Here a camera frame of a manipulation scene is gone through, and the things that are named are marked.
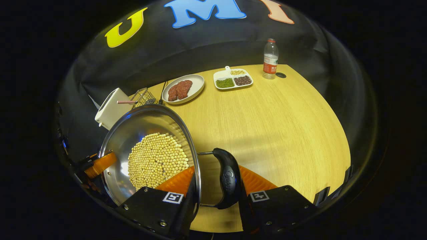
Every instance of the black handle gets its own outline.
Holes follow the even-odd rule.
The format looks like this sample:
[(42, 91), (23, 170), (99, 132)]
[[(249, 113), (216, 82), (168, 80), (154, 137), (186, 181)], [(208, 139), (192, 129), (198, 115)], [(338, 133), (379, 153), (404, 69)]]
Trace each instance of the black handle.
[(223, 149), (215, 148), (212, 153), (221, 165), (219, 182), (222, 189), (222, 199), (215, 207), (226, 209), (233, 206), (240, 198), (242, 179), (239, 165), (233, 155)]

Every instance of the plastic bottle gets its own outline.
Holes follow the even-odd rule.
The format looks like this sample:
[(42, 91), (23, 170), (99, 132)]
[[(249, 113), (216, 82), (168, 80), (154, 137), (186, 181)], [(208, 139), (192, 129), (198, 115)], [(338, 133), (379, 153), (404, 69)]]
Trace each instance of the plastic bottle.
[(264, 47), (264, 78), (274, 79), (276, 77), (278, 59), (279, 50), (277, 49), (276, 41), (273, 38), (269, 38)]

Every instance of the wooden table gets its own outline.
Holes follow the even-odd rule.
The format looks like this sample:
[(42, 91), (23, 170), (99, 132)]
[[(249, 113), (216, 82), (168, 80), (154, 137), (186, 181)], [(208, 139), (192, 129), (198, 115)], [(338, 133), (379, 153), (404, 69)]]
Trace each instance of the wooden table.
[[(262, 77), (263, 66), (235, 66), (252, 76), (246, 88), (218, 90), (213, 74), (224, 69), (196, 73), (205, 88), (193, 100), (166, 106), (185, 122), (197, 152), (219, 147), (242, 165), (277, 186), (291, 185), (310, 201), (330, 186), (335, 191), (350, 167), (350, 149), (338, 118), (319, 92), (290, 66), (277, 71), (286, 78)], [(149, 91), (160, 99), (163, 83)], [(221, 200), (219, 163), (213, 155), (199, 156), (202, 203)], [(239, 207), (218, 210), (200, 207), (192, 230), (242, 231)]]

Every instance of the white tray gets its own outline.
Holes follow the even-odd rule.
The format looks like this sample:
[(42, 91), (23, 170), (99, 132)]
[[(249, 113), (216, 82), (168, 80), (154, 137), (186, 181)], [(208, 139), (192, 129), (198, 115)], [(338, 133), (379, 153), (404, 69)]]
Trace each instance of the white tray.
[[(245, 74), (240, 74), (240, 75), (232, 75), (232, 74), (231, 74), (231, 71), (239, 71), (239, 70), (240, 70), (240, 71), (245, 72)], [(246, 85), (242, 85), (242, 86), (238, 86), (238, 85), (236, 84), (236, 82), (234, 81), (234, 78), (236, 78), (236, 77), (242, 77), (242, 76), (248, 76), (248, 77), (250, 78), (250, 80), (251, 80), (251, 83), (246, 84)], [(225, 80), (225, 79), (227, 79), (227, 78), (231, 78), (231, 79), (233, 80), (233, 83), (234, 83), (234, 86), (233, 86), (233, 87), (229, 87), (229, 88), (219, 88), (219, 87), (216, 85), (216, 81), (217, 81), (217, 80), (222, 81), (222, 80)], [(254, 80), (252, 79), (251, 75), (249, 75), (249, 73), (248, 73), (246, 70), (244, 70), (244, 69), (242, 69), (242, 68), (230, 69), (230, 67), (229, 67), (229, 66), (226, 66), (226, 67), (225, 67), (225, 70), (223, 70), (223, 71), (219, 71), (219, 72), (216, 72), (216, 73), (214, 73), (214, 74), (213, 74), (213, 83), (215, 84), (215, 87), (216, 87), (216, 88), (218, 88), (219, 90), (225, 90), (225, 89), (231, 89), (231, 88), (241, 88), (241, 87), (247, 87), (247, 86), (250, 86), (250, 85), (252, 85), (252, 83), (254, 83)]]
[[(184, 80), (190, 80), (193, 82), (193, 85), (191, 85), (191, 88), (189, 89), (188, 93), (187, 93), (187, 97), (183, 98), (181, 100), (177, 99), (175, 101), (168, 101), (169, 99), (169, 89), (178, 84), (180, 81), (184, 81)], [(171, 83), (169, 83), (163, 90), (163, 93), (161, 94), (161, 98), (163, 99), (163, 101), (169, 103), (169, 104), (181, 104), (181, 103), (185, 103), (188, 102), (190, 100), (192, 100), (193, 98), (195, 98), (202, 90), (203, 87), (205, 86), (205, 79), (197, 74), (190, 74), (190, 75), (185, 75), (182, 77), (179, 77), (175, 80), (173, 80)]]

